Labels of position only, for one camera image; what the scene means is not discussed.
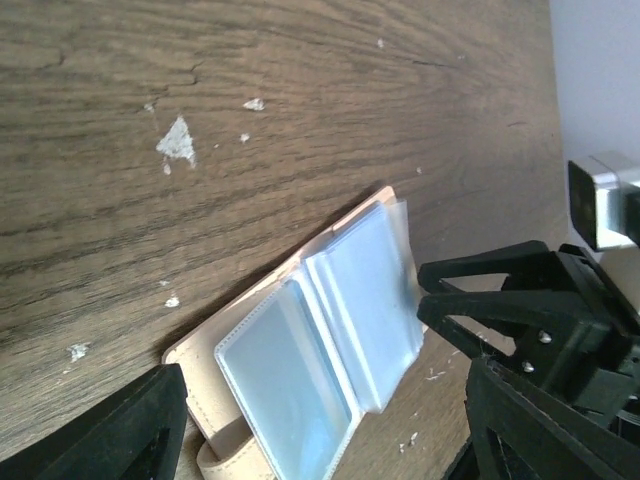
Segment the wallet strap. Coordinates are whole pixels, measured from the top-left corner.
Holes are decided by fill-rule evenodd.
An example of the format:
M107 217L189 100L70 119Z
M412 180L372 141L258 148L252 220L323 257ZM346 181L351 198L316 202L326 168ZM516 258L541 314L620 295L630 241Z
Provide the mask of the wallet strap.
M219 460L205 442L198 452L198 467L205 480L275 480L255 438L247 440L233 455Z

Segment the black plastic part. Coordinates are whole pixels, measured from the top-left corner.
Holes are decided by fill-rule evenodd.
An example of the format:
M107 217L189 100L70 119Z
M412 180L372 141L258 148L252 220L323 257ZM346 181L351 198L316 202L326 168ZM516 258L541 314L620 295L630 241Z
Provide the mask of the black plastic part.
M627 237L640 247L640 189L627 194L625 215Z
M483 480L640 479L638 447L493 360L471 363L467 416Z
M571 223L591 249L597 251L596 187L593 178L572 161L567 166L567 176Z
M187 420L179 365L158 366L0 463L2 479L170 480Z
M498 292L465 292L447 281L495 273L507 274ZM611 436L636 448L635 454L640 446L640 408L638 412L630 411L630 405L636 408L631 399L640 391L640 322L635 311L620 292L611 287L604 272L585 250L563 245L558 252L551 252L541 242L527 242L422 265L418 282L430 293L420 302L418 318L421 321L471 358L472 365L480 361L491 362L492 366L499 367L494 371L509 372L511 377L518 379L510 381L510 385L518 386L520 397L525 392L524 396L531 394L533 400L553 399L551 404L531 407L531 402L523 403L517 395L503 392L501 398L505 403L502 410L495 409L496 418L491 420L496 423L495 428L482 426L482 433L478 434L477 424L482 425L482 420L472 421L471 418L470 392L474 387L470 377L467 406L472 439L458 454L445 478L475 480L480 471L483 479L569 478L566 474L574 468L579 475L585 475L575 478L622 478L616 476L617 467L607 463L611 460L608 457L596 459L612 468L596 468L594 472L600 476L592 476L593 472L580 467L580 462L586 462L592 468L593 455L615 456L613 450L599 449L595 445L584 455L571 456L575 448L601 440L589 435ZM513 338L515 352L504 354L449 315L471 317ZM487 398L491 395L490 392L485 394ZM501 394L496 392L495 395L498 398ZM493 409L493 404L489 404L494 400L486 400L480 411ZM507 406L508 402L514 402L514 405ZM567 418L573 420L566 420L570 426L564 433L562 429L554 430L550 426L551 410L544 410L543 406L553 411L562 407L556 412L559 417L555 419L560 424L565 421L567 411L571 412ZM502 412L508 419L506 423L497 419ZM541 415L546 415L547 420L542 420ZM584 430L589 438L578 435L572 440L570 437L576 433L572 428L583 428L580 422L587 422L594 428ZM500 425L507 429L506 433L500 433ZM528 444L529 440L522 443L522 440L507 438L516 434L534 440ZM556 457L554 448L569 449L573 453L560 454L553 465L545 466L548 458ZM496 463L496 452L501 455L501 464ZM493 458L493 466L486 464L487 457Z
M447 480L478 480L479 477L478 460L473 449L473 441L469 437L447 468L444 478Z

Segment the card holder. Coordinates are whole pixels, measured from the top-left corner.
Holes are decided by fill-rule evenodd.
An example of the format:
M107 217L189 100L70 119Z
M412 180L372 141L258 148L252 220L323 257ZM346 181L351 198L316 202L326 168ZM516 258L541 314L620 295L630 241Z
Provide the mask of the card holder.
M267 451L265 449L264 442L262 442L261 445L258 445L256 438L253 436L252 430L245 418L245 415L247 414L246 408L241 408L238 405L238 397L232 393L229 387L229 384L232 384L232 382L227 382L227 378L225 378L225 375L214 358L213 351L215 347L224 343L225 337L227 337L242 321L250 322L250 320L245 319L251 317L252 311L256 310L259 306L260 309L264 311L264 309L267 308L266 305L270 301L275 302L273 299L278 298L278 292L284 292L285 297L287 295L289 295L290 298L296 298L296 296L298 296L299 299L300 292L303 291L303 296L304 292L307 292L309 298L313 298L314 296L317 298L317 293L309 290L312 287L313 290L315 287L308 278L310 274L307 270L307 265L305 263L306 260L313 258L314 255L321 252L326 254L329 251L327 248L332 245L334 240L338 240L342 234L349 230L350 227L357 224L360 219L371 213L372 210L375 210L376 206L381 205L387 209L397 209L400 212L400 215L390 215L391 231L393 232L398 245L402 245L400 248L400 261L402 262L403 268L406 269L407 275L405 280L407 280L409 284L406 291L413 292L413 295L415 295L415 301L417 302L419 292L417 283L414 280L416 278L415 267L413 259L411 258L410 249L408 248L406 206L403 203L396 201L391 187L385 187L367 199L367 201L359 205L336 224L324 230L286 262L280 265L276 270L271 272L267 277L224 307L213 317L205 321L165 353L163 358L164 363L179 363L182 366L185 383L188 389L189 396L187 398L187 404L190 414L207 440L198 454L198 465L207 480L235 480L240 478L245 480L272 479L277 473L277 470L273 466L273 459L268 461L264 454L264 451ZM336 247L336 251L340 250L339 242L335 243L334 246ZM289 305L287 308L291 307L291 302L287 304L286 298L285 305ZM280 330L281 335L287 335L287 333L285 333L287 331L285 328L286 325L280 325L280 327L282 328ZM415 344L412 344L413 348L419 349L419 346L416 347L416 345L422 343L422 332L423 330L418 327L418 335L413 335L411 337L413 339L412 341L416 342ZM330 332L328 332L329 334L327 336L327 331L325 331L323 334L325 337L322 337L317 331L315 333L312 332L313 335L308 335L308 330L306 333L306 337L305 335L302 335L302 337L307 338L305 347L307 349L309 348L309 342L311 340L315 338L316 341L318 341L318 336L321 337L320 343L323 345L326 344L327 338L331 339L329 344L333 342L333 337ZM272 343L275 342L277 345L280 341L276 340L276 338L277 337L272 338ZM265 351L268 353L266 346L263 345L262 347L265 348ZM347 405L347 414L346 417L343 418L343 420L346 419L345 421L347 421L346 434L342 438L342 443L336 441L337 437L331 437L330 434L326 436L311 435L308 438L305 437L305 440L308 442L306 447L304 445L298 446L300 451L303 451L304 448L311 448L311 446L314 445L314 442L327 441L327 438L329 441L332 441L332 445L335 447L335 451L333 452L334 455L336 455L335 459L332 457L330 460L327 460L326 458L322 460L322 462L328 462L328 471L334 468L334 463L337 463L337 459L339 459L344 447L348 443L352 430L357 426L357 423L360 421L363 413L365 411L377 411L376 409L380 410L384 408L384 405L386 404L384 399L388 396L388 394L381 395L377 401L363 403L361 405L359 402L364 397L358 400L355 394L355 389L351 386L352 378L349 376L345 368L345 365L348 362L343 362L340 354L338 353L338 347L335 342L332 348L334 349L334 354L332 354L333 357L329 359L324 357L323 361L325 364L328 363L332 365L329 369L334 370L334 378L332 381L337 381L338 379L336 377L341 379L338 381L340 388L333 390L333 392L342 392L341 394L344 396L344 402ZM319 371L318 364L314 367L316 368L315 374ZM336 367L334 365L340 364L342 364L342 373L336 374ZM391 385L386 388L386 391L392 392L393 389L395 389L395 386ZM316 399L320 398L321 401L318 401L318 403L315 404L315 407L313 407L313 402L307 402L312 406L312 408L317 407L316 419L327 418L323 417L327 412L327 409L324 408L324 406L332 405L331 403L326 403L327 398L330 397L326 396L327 391L329 390L325 391L325 397L316 397ZM329 415L330 418L338 418L335 417L334 410L331 410L331 415ZM283 427L287 422L291 422L291 419L287 420L286 418L276 418L275 421L272 422L271 428L279 426L281 433L288 434L289 432L287 432ZM339 422L336 424L340 425L340 428L343 428L344 430L344 424L340 424ZM322 432L324 427L318 427L316 425L316 427L308 426L307 428ZM291 456L285 460L295 464L296 458L301 457ZM313 471L314 461L315 460L313 458L305 457L305 461L303 462L305 464L295 465L295 468L298 469L298 472Z
M302 272L217 347L218 363L278 478L325 479L362 412Z
M384 410L423 343L396 215L406 215L404 202L377 204L304 261L365 412Z

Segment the wood grain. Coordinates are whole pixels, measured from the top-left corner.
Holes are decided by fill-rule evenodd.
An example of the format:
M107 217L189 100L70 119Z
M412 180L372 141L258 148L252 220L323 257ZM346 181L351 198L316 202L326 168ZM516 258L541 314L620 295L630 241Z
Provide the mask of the wood grain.
M546 2L6 0L0 52L0 458L157 364L376 182L408 199L419 262L564 238ZM178 115L197 165L167 176L155 145ZM451 352L429 336L336 478L442 473L467 365L424 377ZM177 478L197 478L186 437Z

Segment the cream leather wallet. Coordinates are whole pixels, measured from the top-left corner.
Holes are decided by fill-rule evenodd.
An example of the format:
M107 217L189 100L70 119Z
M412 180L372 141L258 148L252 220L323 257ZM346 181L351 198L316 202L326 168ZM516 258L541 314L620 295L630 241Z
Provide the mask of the cream leather wallet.
M380 189L338 222L322 231L273 272L241 294L222 310L207 319L185 338L171 347L163 363L178 363L182 368L188 397L189 412L206 438L197 463L206 480L273 479L273 462L267 460L264 449L249 427L241 407L223 374L214 349L237 326L282 285L284 279L299 270L305 259L321 252L333 239L360 220L375 205L392 206L398 202L393 188ZM396 238L404 244L402 263L411 280L411 294L419 298L415 264L408 245L405 218L395 215L392 222Z

